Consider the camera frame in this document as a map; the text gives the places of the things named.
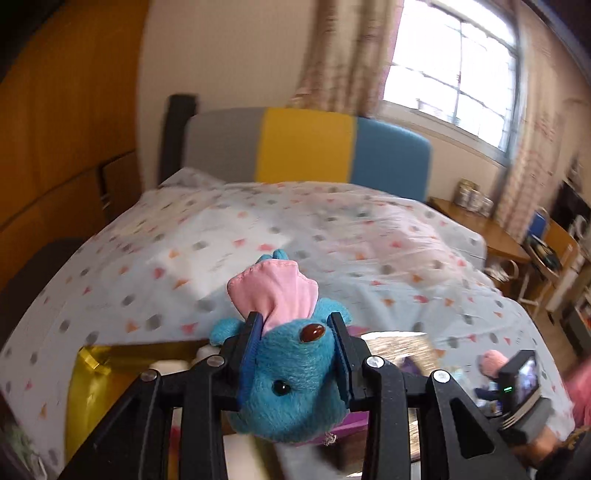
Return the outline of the grey yellow blue sofa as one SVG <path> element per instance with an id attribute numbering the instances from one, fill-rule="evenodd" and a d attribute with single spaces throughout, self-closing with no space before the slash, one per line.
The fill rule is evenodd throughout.
<path id="1" fill-rule="evenodd" d="M 187 122 L 181 164 L 226 182 L 351 183 L 423 202 L 431 144 L 374 119 L 233 108 L 197 114 Z"/>

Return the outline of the pink towel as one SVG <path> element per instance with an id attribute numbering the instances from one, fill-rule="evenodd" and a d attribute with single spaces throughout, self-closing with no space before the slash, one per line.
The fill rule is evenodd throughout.
<path id="1" fill-rule="evenodd" d="M 499 370 L 508 363 L 509 359 L 498 350 L 488 350 L 479 356 L 479 371 L 489 379 L 498 378 Z"/>

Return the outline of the gold metal tray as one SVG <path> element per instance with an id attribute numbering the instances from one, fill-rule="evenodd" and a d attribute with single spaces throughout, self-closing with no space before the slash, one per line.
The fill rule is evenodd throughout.
<path id="1" fill-rule="evenodd" d="M 64 456 L 70 460 L 129 385 L 152 364 L 190 364 L 204 340 L 93 345 L 78 351 L 69 383 Z"/>

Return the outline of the long wooden desk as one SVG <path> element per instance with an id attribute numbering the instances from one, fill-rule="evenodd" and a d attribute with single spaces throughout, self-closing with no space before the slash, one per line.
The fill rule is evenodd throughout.
<path id="1" fill-rule="evenodd" d="M 496 222 L 478 213 L 470 212 L 451 201 L 431 197 L 428 205 L 457 223 L 480 234 L 487 245 L 489 256 L 512 260 L 517 264 L 529 264 L 530 256 Z"/>

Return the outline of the black rolled mat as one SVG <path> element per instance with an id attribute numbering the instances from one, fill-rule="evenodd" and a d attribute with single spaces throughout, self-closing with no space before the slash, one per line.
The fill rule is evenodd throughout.
<path id="1" fill-rule="evenodd" d="M 197 113 L 197 95 L 177 93 L 168 97 L 160 136 L 159 183 L 164 182 L 181 168 L 185 127 Z"/>

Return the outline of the purple tissue pack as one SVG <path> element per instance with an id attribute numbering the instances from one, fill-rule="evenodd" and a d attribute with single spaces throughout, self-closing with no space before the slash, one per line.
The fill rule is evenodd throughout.
<path id="1" fill-rule="evenodd" d="M 318 320 L 297 322 L 297 376 L 293 381 L 293 426 L 284 435 L 291 443 L 322 443 L 345 438 L 367 425 L 368 415 L 349 412 L 339 392 L 337 339 Z"/>

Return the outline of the beige patterned curtain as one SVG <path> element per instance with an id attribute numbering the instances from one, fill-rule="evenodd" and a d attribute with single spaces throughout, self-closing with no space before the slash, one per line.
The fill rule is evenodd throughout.
<path id="1" fill-rule="evenodd" d="M 288 106 L 372 117 L 382 99 L 404 3 L 318 1 L 301 80 Z"/>

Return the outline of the blue plush mouse toy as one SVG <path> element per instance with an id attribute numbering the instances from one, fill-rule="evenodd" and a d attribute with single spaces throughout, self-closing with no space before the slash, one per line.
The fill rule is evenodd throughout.
<path id="1" fill-rule="evenodd" d="M 351 314 L 342 303 L 322 298 L 318 283 L 301 273 L 283 250 L 264 254 L 231 278 L 226 289 L 240 316 L 217 321 L 209 335 L 211 345 L 219 347 L 238 334 L 250 312 L 263 315 L 252 391 L 239 411 L 228 413 L 228 422 L 235 432 L 291 443 L 284 435 L 294 422 L 290 407 L 297 376 L 297 322 L 318 320 L 329 326 L 329 315 L 339 312 L 349 324 Z"/>

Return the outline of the patterned white tablecloth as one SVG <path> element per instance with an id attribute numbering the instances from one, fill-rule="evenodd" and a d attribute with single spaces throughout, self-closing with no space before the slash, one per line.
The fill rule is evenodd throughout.
<path id="1" fill-rule="evenodd" d="M 183 169 L 58 263 L 1 353 L 1 389 L 52 473 L 88 345 L 202 339 L 256 308 L 269 327 L 322 299 L 362 331 L 425 333 L 465 388 L 495 349 L 537 353 L 550 429 L 574 427 L 558 368 L 525 309 L 484 273 L 483 237 L 415 200 L 361 186 L 225 183 Z"/>

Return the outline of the packages on desk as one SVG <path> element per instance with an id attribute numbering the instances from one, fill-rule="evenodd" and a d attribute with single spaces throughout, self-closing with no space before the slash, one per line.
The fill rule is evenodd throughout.
<path id="1" fill-rule="evenodd" d="M 494 206 L 493 201 L 480 191 L 480 187 L 468 179 L 461 179 L 458 182 L 454 204 L 487 218 L 490 217 Z"/>

